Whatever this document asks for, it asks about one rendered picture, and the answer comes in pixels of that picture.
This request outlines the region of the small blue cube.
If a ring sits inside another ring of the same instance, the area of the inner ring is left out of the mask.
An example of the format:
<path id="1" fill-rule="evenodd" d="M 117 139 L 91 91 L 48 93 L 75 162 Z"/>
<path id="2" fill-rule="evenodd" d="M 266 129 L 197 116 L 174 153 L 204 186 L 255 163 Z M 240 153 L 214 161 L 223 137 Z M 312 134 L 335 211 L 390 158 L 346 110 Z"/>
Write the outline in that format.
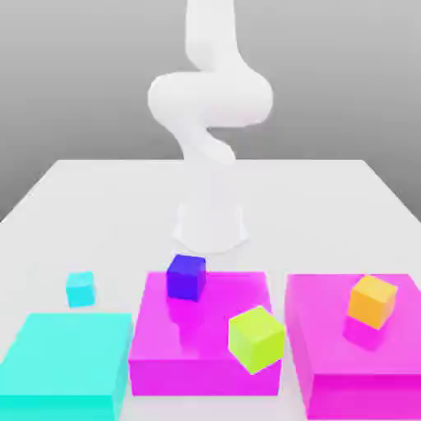
<path id="1" fill-rule="evenodd" d="M 206 283 L 206 259 L 177 254 L 166 271 L 170 298 L 198 302 Z"/>

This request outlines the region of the small lime green cube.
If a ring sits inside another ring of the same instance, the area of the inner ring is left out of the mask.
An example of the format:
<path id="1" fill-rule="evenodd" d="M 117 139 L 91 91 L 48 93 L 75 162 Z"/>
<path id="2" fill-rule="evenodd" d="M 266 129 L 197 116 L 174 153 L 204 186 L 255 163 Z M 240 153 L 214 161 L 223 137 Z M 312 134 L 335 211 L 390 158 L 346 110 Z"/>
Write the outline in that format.
<path id="1" fill-rule="evenodd" d="M 283 358 L 285 326 L 263 306 L 229 319 L 228 349 L 254 375 Z"/>

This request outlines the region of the small cyan cube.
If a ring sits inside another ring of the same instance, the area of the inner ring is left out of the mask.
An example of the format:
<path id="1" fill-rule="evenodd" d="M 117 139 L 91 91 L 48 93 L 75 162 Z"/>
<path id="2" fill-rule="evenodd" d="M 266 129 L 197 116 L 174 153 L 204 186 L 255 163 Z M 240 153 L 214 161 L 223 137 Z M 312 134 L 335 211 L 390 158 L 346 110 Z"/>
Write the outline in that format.
<path id="1" fill-rule="evenodd" d="M 66 294 L 70 308 L 94 305 L 95 278 L 93 272 L 71 272 L 66 281 Z"/>

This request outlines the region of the small orange cube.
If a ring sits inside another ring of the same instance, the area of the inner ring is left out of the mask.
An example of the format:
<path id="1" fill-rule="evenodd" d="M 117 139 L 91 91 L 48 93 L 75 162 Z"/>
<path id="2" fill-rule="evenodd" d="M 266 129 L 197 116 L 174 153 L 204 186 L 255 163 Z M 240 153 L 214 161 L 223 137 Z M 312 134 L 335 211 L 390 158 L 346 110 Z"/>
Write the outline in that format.
<path id="1" fill-rule="evenodd" d="M 364 275 L 351 289 L 347 316 L 381 330 L 393 313 L 398 287 L 373 275 Z"/>

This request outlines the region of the large magenta box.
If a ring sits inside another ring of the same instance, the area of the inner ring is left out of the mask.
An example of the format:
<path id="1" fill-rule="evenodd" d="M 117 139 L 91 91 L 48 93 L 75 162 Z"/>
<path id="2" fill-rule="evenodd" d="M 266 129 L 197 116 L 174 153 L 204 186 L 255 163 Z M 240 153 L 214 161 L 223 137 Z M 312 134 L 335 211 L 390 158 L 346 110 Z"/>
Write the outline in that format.
<path id="1" fill-rule="evenodd" d="M 199 302 L 169 298 L 151 272 L 129 355 L 134 396 L 275 396 L 281 364 L 250 374 L 229 352 L 229 319 L 271 309 L 263 272 L 210 272 Z"/>
<path id="2" fill-rule="evenodd" d="M 421 421 L 421 290 L 385 274 L 396 305 L 376 331 L 346 315 L 359 274 L 291 274 L 285 323 L 309 419 Z"/>

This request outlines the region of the large cyan box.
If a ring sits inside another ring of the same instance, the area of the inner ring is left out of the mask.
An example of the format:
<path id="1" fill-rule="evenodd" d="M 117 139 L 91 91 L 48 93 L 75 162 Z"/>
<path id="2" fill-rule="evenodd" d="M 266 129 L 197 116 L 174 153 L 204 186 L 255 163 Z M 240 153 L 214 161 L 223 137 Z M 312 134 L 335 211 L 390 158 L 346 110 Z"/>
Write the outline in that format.
<path id="1" fill-rule="evenodd" d="M 0 363 L 0 421 L 119 421 L 129 313 L 31 313 Z"/>

